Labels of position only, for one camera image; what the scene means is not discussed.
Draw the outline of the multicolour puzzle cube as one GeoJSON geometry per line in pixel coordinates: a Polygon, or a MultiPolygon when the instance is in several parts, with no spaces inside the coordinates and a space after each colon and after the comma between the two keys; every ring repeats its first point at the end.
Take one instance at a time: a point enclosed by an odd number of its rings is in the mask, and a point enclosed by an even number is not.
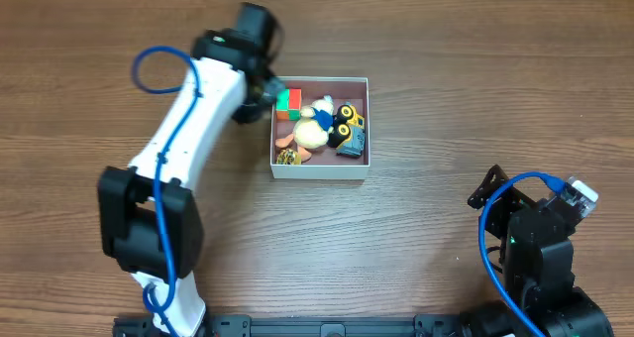
{"type": "Polygon", "coordinates": [[[279,121],[298,121],[301,117],[302,90],[300,88],[285,89],[277,95],[275,117],[279,121]]]}

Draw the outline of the yellow plush duck toy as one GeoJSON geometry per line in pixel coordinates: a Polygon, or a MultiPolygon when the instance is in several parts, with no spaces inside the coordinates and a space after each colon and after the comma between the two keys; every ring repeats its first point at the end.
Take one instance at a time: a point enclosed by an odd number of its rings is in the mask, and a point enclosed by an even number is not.
{"type": "Polygon", "coordinates": [[[276,139],[274,144],[279,149],[286,149],[295,143],[298,155],[304,163],[310,160],[314,150],[327,144],[333,130],[334,102],[330,95],[325,95],[310,105],[303,106],[292,133],[276,139]]]}

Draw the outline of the yellow wheel-shaped toy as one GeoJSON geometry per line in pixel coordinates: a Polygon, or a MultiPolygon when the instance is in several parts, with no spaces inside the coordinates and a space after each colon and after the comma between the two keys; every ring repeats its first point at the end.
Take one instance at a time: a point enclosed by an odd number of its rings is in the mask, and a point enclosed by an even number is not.
{"type": "Polygon", "coordinates": [[[277,154],[275,163],[277,165],[299,166],[302,164],[302,158],[297,151],[286,148],[277,154]]]}

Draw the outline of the grey and yellow toy truck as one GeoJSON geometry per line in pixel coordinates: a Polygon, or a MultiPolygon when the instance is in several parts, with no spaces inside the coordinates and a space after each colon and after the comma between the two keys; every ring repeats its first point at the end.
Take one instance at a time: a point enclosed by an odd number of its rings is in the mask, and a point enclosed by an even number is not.
{"type": "Polygon", "coordinates": [[[329,134],[327,145],[337,155],[359,158],[365,144],[366,119],[351,102],[346,102],[339,107],[333,118],[333,131],[329,134]]]}

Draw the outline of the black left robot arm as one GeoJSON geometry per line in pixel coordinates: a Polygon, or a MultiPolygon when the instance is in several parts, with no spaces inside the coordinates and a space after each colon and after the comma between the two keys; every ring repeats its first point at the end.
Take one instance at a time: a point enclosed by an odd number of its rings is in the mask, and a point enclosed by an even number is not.
{"type": "Polygon", "coordinates": [[[215,142],[229,120],[259,120],[285,86],[271,70],[283,29],[269,9],[244,3],[235,25],[208,30],[190,52],[154,46],[134,59],[168,54],[187,67],[170,89],[175,100],[158,130],[126,168],[107,167],[97,184],[102,249],[142,287],[147,317],[114,321],[115,336],[211,336],[206,304],[194,268],[204,229],[194,189],[215,142]]]}

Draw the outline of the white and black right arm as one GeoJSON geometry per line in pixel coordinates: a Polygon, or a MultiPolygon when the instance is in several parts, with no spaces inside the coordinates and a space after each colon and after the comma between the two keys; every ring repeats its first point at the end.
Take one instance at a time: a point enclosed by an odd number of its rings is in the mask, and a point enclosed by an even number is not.
{"type": "Polygon", "coordinates": [[[492,166],[468,199],[477,245],[500,299],[459,316],[461,336],[613,337],[602,309],[575,284],[577,226],[597,193],[574,177],[492,166]]]}

